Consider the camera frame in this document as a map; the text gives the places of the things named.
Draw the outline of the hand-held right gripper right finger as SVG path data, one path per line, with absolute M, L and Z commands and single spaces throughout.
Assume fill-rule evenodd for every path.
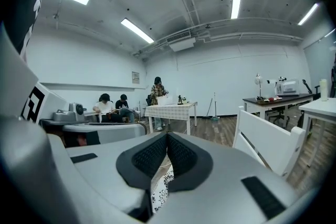
M 207 151 L 213 169 L 195 190 L 170 193 L 150 223 L 291 223 L 304 202 L 280 176 L 249 155 L 186 134 L 180 137 Z M 257 177 L 281 202 L 284 211 L 268 220 L 242 179 Z

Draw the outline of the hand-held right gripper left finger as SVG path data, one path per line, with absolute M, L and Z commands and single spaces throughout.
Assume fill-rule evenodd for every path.
M 165 222 L 153 213 L 151 180 L 166 156 L 166 134 L 68 149 L 70 157 L 94 153 L 74 164 L 79 173 L 81 222 Z

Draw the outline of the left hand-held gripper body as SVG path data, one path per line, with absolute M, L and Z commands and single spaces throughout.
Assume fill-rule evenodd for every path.
M 65 125 L 87 123 L 81 104 L 66 101 L 39 82 L 28 96 L 21 117 L 49 134 L 62 134 Z

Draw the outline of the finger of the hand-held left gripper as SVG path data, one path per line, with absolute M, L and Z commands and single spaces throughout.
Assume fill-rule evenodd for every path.
M 142 123 L 83 123 L 64 125 L 66 135 L 80 135 L 87 143 L 114 143 L 144 136 L 147 128 Z

